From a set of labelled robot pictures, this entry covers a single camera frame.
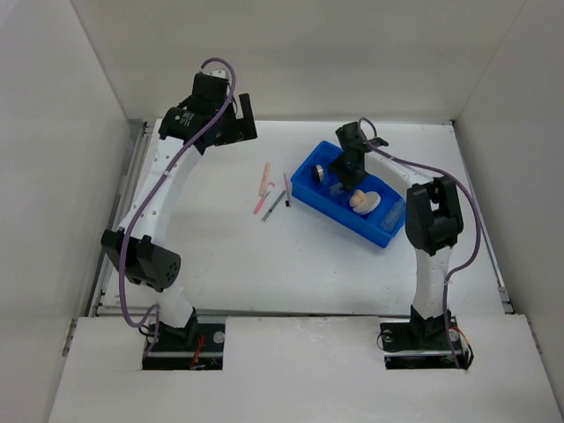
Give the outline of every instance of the white table surface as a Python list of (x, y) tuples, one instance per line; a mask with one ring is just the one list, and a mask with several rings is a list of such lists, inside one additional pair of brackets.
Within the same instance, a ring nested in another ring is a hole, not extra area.
[[(212, 310), (326, 314), (406, 315), (415, 293), (415, 254), (404, 229), (386, 249), (293, 198), (266, 223), (261, 217), (322, 140), (338, 143), (341, 122), (258, 122), (259, 138), (210, 148), (184, 187), (168, 228), (167, 248), (182, 257), (176, 283), (186, 286), (195, 307)], [(377, 123), (392, 151), (467, 178), (452, 126)], [(143, 181), (156, 147), (153, 135)], [(277, 184), (261, 213), (253, 215), (264, 163)], [(462, 263), (474, 243), (470, 206), (461, 195), (464, 232), (451, 265)], [(494, 267), (482, 242), (478, 259), (453, 278), (453, 312), (503, 313)], [(127, 286), (130, 306), (148, 306)], [(118, 303), (112, 271), (104, 305)]]
[(50, 423), (559, 423), (529, 325), (459, 315), (463, 370), (386, 370), (377, 317), (227, 320), (223, 371), (141, 371), (121, 317), (82, 318)]

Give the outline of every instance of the small red wire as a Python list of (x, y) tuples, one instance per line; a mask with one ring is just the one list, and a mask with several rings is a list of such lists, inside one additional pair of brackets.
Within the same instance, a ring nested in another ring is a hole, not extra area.
[(198, 358), (200, 353), (202, 352), (202, 348), (204, 348), (205, 338), (204, 335), (201, 335), (200, 338), (197, 339), (197, 349), (194, 352), (194, 357), (192, 357), (192, 363), (190, 364), (190, 368), (193, 368), (194, 365), (198, 362)]
[(468, 338), (466, 337), (466, 335), (464, 335), (464, 332), (462, 332), (457, 326), (453, 326), (451, 327), (452, 330), (456, 330), (458, 333), (460, 333), (460, 335), (462, 335), (462, 338), (464, 338), (464, 342), (467, 345), (470, 345), (470, 342), (468, 341)]

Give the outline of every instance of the white panel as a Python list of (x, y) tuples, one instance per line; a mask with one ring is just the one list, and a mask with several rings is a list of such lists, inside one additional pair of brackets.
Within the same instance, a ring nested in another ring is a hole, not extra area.
[(0, 6), (0, 421), (45, 421), (128, 128), (68, 0)]
[(263, 119), (444, 121), (523, 0), (73, 3), (129, 117), (162, 116), (204, 59), (224, 56)]
[(0, 421), (47, 421), (63, 372), (65, 317), (0, 319)]
[[(342, 122), (258, 122), (258, 139), (206, 150), (181, 193), (167, 233), (180, 254), (175, 283), (186, 286), (196, 308), (297, 313), (406, 315), (415, 294), (415, 251), (404, 229), (386, 249), (374, 245), (297, 199), (261, 217), (313, 149), (337, 143)], [(450, 125), (379, 122), (379, 134), (402, 158), (441, 167), (468, 184)], [(158, 136), (145, 157), (141, 181), (152, 164)], [(264, 163), (277, 186), (253, 215)], [(464, 232), (450, 260), (468, 259), (474, 224), (461, 199)], [(502, 314), (494, 268), (482, 245), (478, 259), (453, 278), (455, 313)], [(145, 293), (127, 284), (128, 303), (148, 306)], [(104, 303), (119, 304), (113, 271)]]
[(559, 423), (523, 316), (459, 318), (469, 372), (386, 370), (375, 317), (231, 318), (223, 371), (140, 371), (119, 318), (78, 322), (51, 423)]
[(529, 1), (456, 125), (516, 310), (564, 405), (564, 3)]

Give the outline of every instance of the blue container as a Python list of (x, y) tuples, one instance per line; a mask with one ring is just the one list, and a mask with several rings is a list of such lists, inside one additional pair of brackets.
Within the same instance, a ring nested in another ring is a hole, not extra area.
[[(401, 199), (401, 196), (386, 185), (381, 179), (369, 175), (362, 181), (357, 189), (364, 192), (375, 191), (382, 198), (378, 207), (365, 215), (357, 214), (349, 206), (349, 198), (352, 192), (341, 192), (336, 196), (330, 196), (330, 187), (338, 183), (337, 177), (329, 175), (329, 164), (343, 152), (342, 149), (327, 141), (322, 141), (300, 168), (292, 176), (292, 195), (305, 204), (310, 205), (321, 213), (336, 220), (342, 225), (352, 229), (357, 234), (364, 236), (380, 247), (387, 247), (391, 239), (396, 236), (397, 231), (405, 223), (405, 212), (397, 222), (391, 233), (380, 228), (380, 223), (386, 217), (393, 205)], [(325, 170), (325, 179), (322, 183), (316, 183), (311, 173), (311, 167), (321, 165)]]

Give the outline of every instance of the pink marker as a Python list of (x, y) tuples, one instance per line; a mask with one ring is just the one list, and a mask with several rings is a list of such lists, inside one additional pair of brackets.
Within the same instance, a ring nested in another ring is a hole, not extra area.
[(264, 200), (271, 193), (271, 189), (273, 188), (274, 188), (274, 184), (272, 182), (268, 182), (268, 185), (266, 186), (266, 191), (264, 192), (264, 195), (261, 197), (261, 199), (258, 200), (258, 204), (256, 205), (255, 211), (253, 211), (253, 213), (257, 214), (261, 210), (261, 207), (264, 204)]

